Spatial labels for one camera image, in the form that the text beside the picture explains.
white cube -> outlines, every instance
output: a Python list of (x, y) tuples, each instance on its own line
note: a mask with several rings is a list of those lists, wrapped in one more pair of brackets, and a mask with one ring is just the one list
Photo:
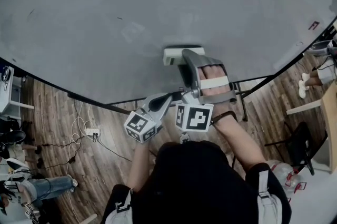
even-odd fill
[(177, 104), (175, 107), (175, 125), (182, 131), (207, 132), (213, 107), (213, 104)]
[(155, 122), (136, 112), (130, 113), (124, 123), (124, 128), (127, 135), (140, 143), (146, 142), (149, 138), (157, 134)]

wrist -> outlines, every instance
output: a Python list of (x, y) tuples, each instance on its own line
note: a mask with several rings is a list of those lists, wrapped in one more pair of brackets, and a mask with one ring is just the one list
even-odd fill
[(217, 121), (214, 126), (225, 134), (226, 129), (230, 128), (233, 124), (237, 124), (236, 119), (232, 115), (227, 115)]
[(225, 113), (230, 110), (229, 104), (228, 103), (220, 103), (220, 104), (215, 104), (213, 107), (213, 113), (212, 117), (216, 117), (222, 113)]

power strip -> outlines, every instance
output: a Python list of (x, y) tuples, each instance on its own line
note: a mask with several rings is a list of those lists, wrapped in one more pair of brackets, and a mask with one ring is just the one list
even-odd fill
[(101, 136), (101, 131), (99, 129), (86, 129), (85, 134), (87, 136), (94, 136), (94, 133), (97, 133), (97, 136)]

human hand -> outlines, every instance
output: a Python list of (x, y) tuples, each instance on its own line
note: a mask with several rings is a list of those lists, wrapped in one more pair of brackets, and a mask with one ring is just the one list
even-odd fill
[[(212, 65), (212, 66), (205, 66), (205, 67), (198, 67), (198, 73), (200, 80), (212, 79), (226, 76), (225, 72), (223, 71), (222, 67), (219, 65)], [(222, 93), (229, 92), (231, 90), (229, 85), (203, 89), (201, 92), (203, 95), (218, 95)], [(214, 105), (213, 108), (213, 117), (220, 115), (224, 112), (229, 111), (229, 101), (218, 103)]]

jeans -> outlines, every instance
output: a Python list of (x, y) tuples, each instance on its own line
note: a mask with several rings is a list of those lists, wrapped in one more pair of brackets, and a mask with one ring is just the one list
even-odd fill
[(69, 176), (46, 178), (46, 179), (32, 179), (30, 183), (36, 189), (36, 199), (46, 200), (56, 198), (67, 190), (73, 188), (73, 180)]

